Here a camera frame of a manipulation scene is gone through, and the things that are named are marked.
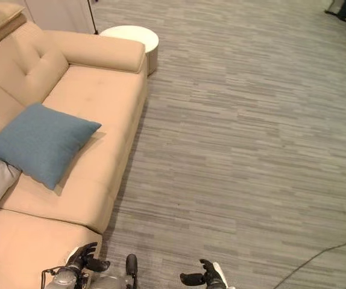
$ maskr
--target sofa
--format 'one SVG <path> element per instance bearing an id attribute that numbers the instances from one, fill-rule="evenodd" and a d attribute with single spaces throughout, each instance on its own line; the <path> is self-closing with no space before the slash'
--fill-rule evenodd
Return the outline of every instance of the sofa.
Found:
<path id="1" fill-rule="evenodd" d="M 147 95 L 145 47 L 43 31 L 0 3 L 0 132 L 27 106 L 102 124 L 54 190 L 21 173 L 0 200 L 0 288 L 40 288 L 44 269 L 106 230 Z"/>

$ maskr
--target sofa seat cushion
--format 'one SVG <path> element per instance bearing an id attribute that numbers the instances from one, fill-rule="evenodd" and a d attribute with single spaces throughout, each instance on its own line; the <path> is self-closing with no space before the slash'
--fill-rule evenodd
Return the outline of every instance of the sofa seat cushion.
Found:
<path id="1" fill-rule="evenodd" d="M 0 208 L 104 232 L 146 96 L 144 72 L 71 66 L 44 105 L 102 124 L 54 191 L 22 174 Z"/>
<path id="2" fill-rule="evenodd" d="M 42 270 L 94 241 L 99 248 L 101 236 L 83 226 L 0 209 L 0 288 L 40 288 Z"/>

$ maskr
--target gray carpet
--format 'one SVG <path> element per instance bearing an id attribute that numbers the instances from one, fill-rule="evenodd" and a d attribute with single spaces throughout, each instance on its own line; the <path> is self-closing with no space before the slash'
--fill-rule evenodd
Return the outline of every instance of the gray carpet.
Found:
<path id="1" fill-rule="evenodd" d="M 99 31 L 141 25 L 159 68 L 103 257 L 140 288 L 184 288 L 218 261 L 231 285 L 270 289 L 346 241 L 346 23 L 320 0 L 99 0 Z M 282 289 L 346 288 L 346 247 Z"/>

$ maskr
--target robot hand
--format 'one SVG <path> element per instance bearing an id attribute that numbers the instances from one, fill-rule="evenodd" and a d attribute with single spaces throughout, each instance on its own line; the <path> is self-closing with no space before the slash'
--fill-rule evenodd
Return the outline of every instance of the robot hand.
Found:
<path id="1" fill-rule="evenodd" d="M 207 284 L 207 289 L 235 289 L 234 287 L 228 287 L 225 276 L 220 268 L 220 265 L 216 262 L 211 263 L 206 259 L 200 259 L 200 263 L 206 270 L 204 274 L 184 274 L 180 275 L 181 282 L 187 286 L 198 286 Z"/>

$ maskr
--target round side table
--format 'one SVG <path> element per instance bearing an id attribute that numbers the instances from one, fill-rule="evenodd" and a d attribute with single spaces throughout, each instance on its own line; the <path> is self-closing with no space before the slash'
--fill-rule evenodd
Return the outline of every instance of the round side table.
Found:
<path id="1" fill-rule="evenodd" d="M 148 75 L 152 74 L 157 68 L 159 37 L 150 29 L 141 26 L 123 25 L 106 29 L 100 35 L 135 40 L 143 43 L 148 60 Z"/>

